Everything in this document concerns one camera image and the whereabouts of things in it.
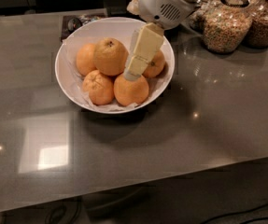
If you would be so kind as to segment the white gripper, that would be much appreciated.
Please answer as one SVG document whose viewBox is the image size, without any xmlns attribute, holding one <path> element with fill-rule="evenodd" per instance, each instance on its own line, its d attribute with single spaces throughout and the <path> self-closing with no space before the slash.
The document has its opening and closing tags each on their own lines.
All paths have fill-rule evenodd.
<svg viewBox="0 0 268 224">
<path fill-rule="evenodd" d="M 136 29 L 132 35 L 123 73 L 127 80 L 136 81 L 141 77 L 163 44 L 164 30 L 177 27 L 192 13 L 197 1 L 132 0 L 129 3 L 127 10 L 148 23 Z"/>
</svg>

